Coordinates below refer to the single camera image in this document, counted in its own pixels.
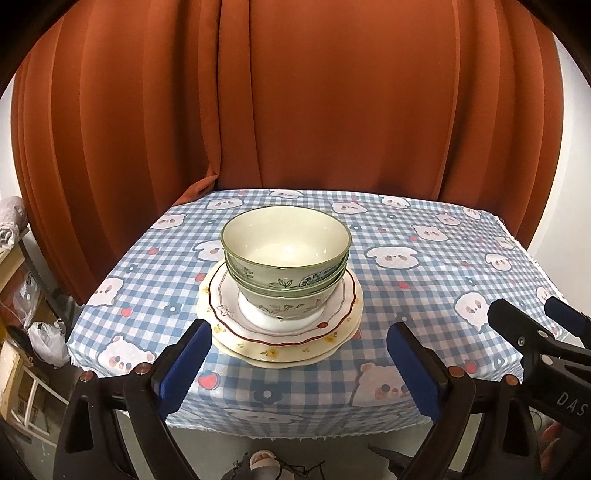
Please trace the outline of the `operator right hand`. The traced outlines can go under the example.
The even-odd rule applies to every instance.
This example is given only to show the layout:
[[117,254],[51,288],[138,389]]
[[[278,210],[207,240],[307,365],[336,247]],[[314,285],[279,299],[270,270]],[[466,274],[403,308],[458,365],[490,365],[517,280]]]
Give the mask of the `operator right hand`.
[[553,422],[543,432],[541,440],[542,474],[550,478],[562,469],[580,438],[576,432],[565,428],[559,422]]

